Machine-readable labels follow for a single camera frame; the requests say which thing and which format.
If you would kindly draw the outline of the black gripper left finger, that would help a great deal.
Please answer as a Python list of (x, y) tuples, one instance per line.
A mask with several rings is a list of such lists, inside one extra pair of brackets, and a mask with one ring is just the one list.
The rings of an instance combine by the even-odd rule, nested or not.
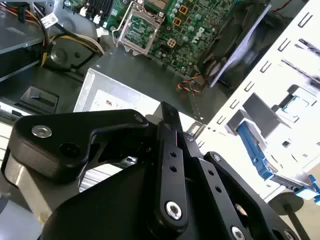
[[(165, 102), (158, 110), (158, 124), (133, 109), (24, 116), (13, 126), (1, 171), (34, 213), (44, 212), (43, 200), (49, 218), (67, 200), (129, 167), (178, 164), (184, 172), (179, 113)], [(18, 184), (15, 163), (30, 181)]]

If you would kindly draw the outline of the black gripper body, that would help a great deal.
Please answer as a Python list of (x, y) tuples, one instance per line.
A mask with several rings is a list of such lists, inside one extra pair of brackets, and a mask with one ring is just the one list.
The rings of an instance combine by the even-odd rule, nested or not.
[(61, 204), (43, 240), (224, 240), (225, 225), (176, 163), (138, 164)]

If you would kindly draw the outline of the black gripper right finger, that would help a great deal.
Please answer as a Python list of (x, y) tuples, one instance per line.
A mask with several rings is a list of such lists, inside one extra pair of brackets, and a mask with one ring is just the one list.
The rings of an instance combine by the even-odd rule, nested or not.
[(217, 240), (297, 240), (295, 232), (216, 152), (202, 154), (196, 141), (180, 134), (188, 171), (200, 184), (202, 204), (197, 213)]

